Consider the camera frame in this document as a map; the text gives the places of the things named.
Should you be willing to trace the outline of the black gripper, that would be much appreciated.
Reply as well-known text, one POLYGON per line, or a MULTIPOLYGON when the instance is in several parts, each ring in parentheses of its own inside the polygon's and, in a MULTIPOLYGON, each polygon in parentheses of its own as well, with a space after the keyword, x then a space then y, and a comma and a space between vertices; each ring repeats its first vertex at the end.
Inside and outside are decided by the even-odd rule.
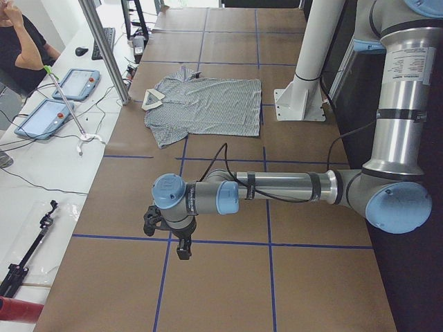
POLYGON ((177 246, 177 256, 180 260, 189 260, 192 256, 192 233, 197 228, 197 222, 194 216, 187 216, 185 219, 177 222, 168 222, 174 236, 179 239, 177 246))

